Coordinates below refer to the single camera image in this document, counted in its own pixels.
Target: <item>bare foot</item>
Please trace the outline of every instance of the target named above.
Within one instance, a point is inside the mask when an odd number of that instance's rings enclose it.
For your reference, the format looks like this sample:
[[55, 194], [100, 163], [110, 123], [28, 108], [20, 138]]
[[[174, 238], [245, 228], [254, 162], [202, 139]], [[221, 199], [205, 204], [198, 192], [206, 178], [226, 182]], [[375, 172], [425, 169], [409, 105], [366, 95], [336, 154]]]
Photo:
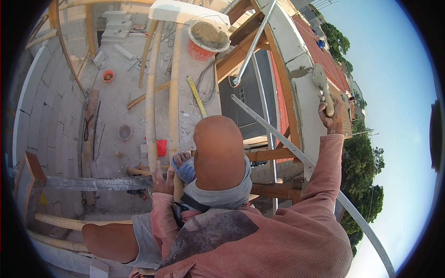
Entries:
[[178, 168], [181, 168], [181, 166], [189, 159], [191, 159], [192, 156], [189, 152], [179, 152], [173, 155], [173, 161], [176, 163]]

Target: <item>trowel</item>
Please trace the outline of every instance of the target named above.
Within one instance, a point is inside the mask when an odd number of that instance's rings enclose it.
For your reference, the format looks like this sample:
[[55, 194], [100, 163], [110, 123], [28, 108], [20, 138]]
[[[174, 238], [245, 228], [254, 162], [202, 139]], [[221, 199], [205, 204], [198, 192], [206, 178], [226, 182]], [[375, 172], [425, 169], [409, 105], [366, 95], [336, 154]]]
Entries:
[[335, 113], [334, 101], [332, 101], [331, 94], [329, 92], [328, 78], [324, 73], [324, 69], [320, 64], [316, 64], [314, 67], [314, 74], [312, 75], [312, 81], [323, 92], [324, 102], [328, 105], [326, 107], [326, 115], [332, 117]]

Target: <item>hand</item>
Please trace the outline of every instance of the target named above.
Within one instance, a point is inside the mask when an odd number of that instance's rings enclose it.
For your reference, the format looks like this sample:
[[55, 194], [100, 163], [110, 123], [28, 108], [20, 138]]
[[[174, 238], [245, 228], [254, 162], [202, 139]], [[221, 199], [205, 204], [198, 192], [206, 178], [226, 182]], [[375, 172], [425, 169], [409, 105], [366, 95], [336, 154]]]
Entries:
[[326, 115], [326, 106], [328, 105], [324, 102], [324, 96], [318, 95], [320, 98], [320, 104], [318, 105], [318, 115], [320, 116], [323, 125], [328, 129], [328, 134], [339, 133], [343, 134], [343, 106], [340, 100], [331, 95], [334, 101], [334, 115], [328, 117]]
[[167, 181], [164, 180], [161, 170], [161, 162], [158, 160], [158, 164], [154, 170], [154, 173], [151, 175], [153, 179], [153, 192], [165, 193], [169, 195], [173, 195], [174, 186], [173, 186], [173, 177], [174, 177], [174, 168], [169, 167], [167, 170]]

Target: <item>yellow tool handle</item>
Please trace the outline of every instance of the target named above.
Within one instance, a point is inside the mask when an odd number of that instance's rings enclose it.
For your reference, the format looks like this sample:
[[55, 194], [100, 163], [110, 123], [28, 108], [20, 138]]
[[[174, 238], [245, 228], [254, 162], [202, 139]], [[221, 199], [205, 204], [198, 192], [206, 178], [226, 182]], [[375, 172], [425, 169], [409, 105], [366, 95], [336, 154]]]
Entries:
[[196, 86], [194, 85], [193, 78], [191, 76], [187, 77], [187, 82], [189, 83], [190, 89], [192, 89], [192, 92], [196, 99], [196, 102], [198, 103], [198, 107], [199, 107], [199, 110], [201, 111], [202, 118], [207, 118], [206, 110], [204, 109], [204, 106], [202, 105], [202, 101], [198, 95], [198, 90], [196, 89]]

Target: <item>pink long-sleeve shirt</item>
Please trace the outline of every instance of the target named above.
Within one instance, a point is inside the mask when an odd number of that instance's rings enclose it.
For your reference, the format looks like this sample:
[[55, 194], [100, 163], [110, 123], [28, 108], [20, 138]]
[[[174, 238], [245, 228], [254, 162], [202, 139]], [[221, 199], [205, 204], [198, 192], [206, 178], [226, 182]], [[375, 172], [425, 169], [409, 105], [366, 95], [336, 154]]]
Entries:
[[156, 277], [182, 278], [188, 273], [191, 277], [343, 278], [352, 251], [333, 213], [340, 190], [343, 140], [342, 134], [320, 138], [319, 158], [306, 193], [298, 204], [279, 208], [270, 218], [251, 207], [222, 214], [186, 211], [181, 213], [186, 224], [179, 232], [171, 209], [173, 196], [153, 193], [152, 234], [165, 260]]

